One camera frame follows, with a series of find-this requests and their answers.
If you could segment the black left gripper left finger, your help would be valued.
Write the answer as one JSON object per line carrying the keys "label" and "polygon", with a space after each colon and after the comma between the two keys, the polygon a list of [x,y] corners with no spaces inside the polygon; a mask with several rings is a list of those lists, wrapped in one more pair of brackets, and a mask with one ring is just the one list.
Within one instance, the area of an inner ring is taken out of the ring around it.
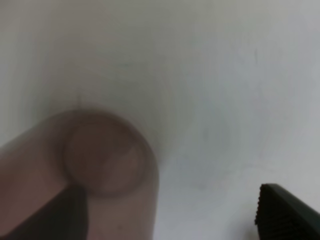
{"label": "black left gripper left finger", "polygon": [[86,190],[71,185],[27,218],[3,240],[85,240],[89,228]]}

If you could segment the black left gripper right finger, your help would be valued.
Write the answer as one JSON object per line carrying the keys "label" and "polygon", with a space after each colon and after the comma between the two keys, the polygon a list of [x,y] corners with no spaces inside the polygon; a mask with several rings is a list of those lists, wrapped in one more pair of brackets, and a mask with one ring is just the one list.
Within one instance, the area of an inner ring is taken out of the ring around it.
{"label": "black left gripper right finger", "polygon": [[255,216],[261,240],[318,240],[320,214],[278,184],[262,184]]}

